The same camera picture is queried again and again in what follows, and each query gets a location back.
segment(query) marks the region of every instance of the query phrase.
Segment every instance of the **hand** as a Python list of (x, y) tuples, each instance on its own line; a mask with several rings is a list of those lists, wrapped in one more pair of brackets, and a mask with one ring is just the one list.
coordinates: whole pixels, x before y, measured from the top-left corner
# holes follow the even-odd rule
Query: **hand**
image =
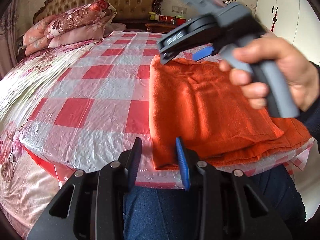
[[(282, 38), (256, 39), (243, 48), (235, 49), (233, 56), (247, 63), (273, 59), (287, 80), (294, 102), (302, 111), (307, 111), (319, 96), (318, 70), (294, 46)], [(220, 63), (221, 71), (230, 69), (228, 62)], [(261, 109), (267, 105), (265, 97), (269, 93), (268, 86), (264, 83), (251, 83), (248, 72), (232, 69), (230, 81), (233, 85), (241, 86), (252, 108)]]

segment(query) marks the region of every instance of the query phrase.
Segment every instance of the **dark sleeve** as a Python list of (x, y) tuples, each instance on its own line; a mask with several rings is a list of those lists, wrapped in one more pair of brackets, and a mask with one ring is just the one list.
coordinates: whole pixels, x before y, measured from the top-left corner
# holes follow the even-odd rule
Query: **dark sleeve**
[[(318, 69), (320, 76), (320, 67), (314, 63), (313, 65)], [(306, 112), (301, 111), (297, 119), (303, 122), (310, 134), (320, 142), (320, 96)]]

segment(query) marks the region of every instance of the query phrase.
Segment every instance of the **folded orange cloth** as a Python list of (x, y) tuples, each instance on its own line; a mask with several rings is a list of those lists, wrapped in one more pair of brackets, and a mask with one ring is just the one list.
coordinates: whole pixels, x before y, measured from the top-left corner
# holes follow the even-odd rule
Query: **folded orange cloth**
[(214, 62), (172, 60), (150, 66), (149, 126), (156, 169), (176, 168), (175, 138), (215, 166), (249, 163), (301, 147), (311, 135), (293, 118), (254, 110)]

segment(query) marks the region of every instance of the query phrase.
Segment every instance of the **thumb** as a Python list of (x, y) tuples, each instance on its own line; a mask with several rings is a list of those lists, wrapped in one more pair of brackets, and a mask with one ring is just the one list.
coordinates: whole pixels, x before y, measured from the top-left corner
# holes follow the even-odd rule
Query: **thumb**
[(242, 62), (257, 63), (264, 59), (284, 58), (292, 52), (290, 44), (282, 38), (259, 38), (255, 39), (243, 48), (233, 51), (233, 56)]

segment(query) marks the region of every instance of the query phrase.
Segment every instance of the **curtain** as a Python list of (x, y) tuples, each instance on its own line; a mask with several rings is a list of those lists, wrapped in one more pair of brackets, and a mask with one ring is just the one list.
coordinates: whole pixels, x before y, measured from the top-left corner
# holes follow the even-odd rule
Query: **curtain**
[(17, 64), (17, 5), (12, 0), (0, 20), (0, 80)]

